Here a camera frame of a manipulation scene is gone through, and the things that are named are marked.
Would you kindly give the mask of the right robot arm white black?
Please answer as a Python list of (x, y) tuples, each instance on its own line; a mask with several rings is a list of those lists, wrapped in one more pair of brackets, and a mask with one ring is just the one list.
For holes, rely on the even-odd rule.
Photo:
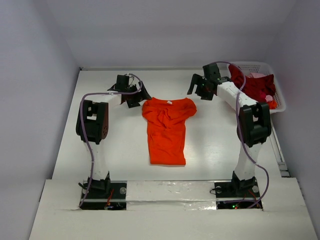
[(259, 166), (259, 152), (272, 132), (269, 105), (247, 96), (243, 88), (237, 87), (229, 77), (222, 77), (218, 63), (214, 62), (203, 66), (203, 75), (192, 76), (187, 91), (208, 101), (218, 96), (235, 110), (240, 152), (231, 180), (214, 184), (218, 198), (243, 198), (257, 186), (255, 169)]

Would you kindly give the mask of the orange t shirt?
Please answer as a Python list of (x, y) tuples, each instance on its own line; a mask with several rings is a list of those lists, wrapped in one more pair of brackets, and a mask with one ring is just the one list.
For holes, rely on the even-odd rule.
[(142, 106), (147, 121), (147, 143), (150, 163), (163, 166), (185, 166), (185, 122), (197, 112), (190, 98), (162, 100), (153, 97)]

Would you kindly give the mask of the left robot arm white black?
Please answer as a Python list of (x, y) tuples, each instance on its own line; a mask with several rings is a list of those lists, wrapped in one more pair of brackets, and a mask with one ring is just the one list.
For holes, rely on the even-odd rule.
[(111, 180), (103, 148), (100, 146), (109, 131), (109, 110), (126, 103), (129, 108), (150, 100), (143, 81), (133, 73), (117, 75), (116, 82), (103, 92), (86, 93), (79, 104), (75, 131), (90, 154), (87, 183), (80, 184), (88, 193), (104, 198), (110, 194)]

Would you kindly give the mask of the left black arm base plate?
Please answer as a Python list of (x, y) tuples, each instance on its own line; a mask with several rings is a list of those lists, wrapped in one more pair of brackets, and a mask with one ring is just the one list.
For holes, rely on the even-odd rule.
[(126, 210), (126, 193), (126, 181), (112, 181), (109, 190), (94, 188), (92, 184), (80, 208), (82, 210)]

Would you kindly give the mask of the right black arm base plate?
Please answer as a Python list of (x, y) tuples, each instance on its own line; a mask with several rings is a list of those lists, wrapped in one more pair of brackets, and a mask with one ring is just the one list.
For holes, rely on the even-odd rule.
[(248, 189), (236, 191), (232, 189), (230, 181), (218, 181), (210, 193), (215, 195), (216, 208), (218, 210), (242, 210), (242, 209), (262, 209), (262, 202), (259, 201), (250, 207), (260, 198), (260, 190), (257, 181)]

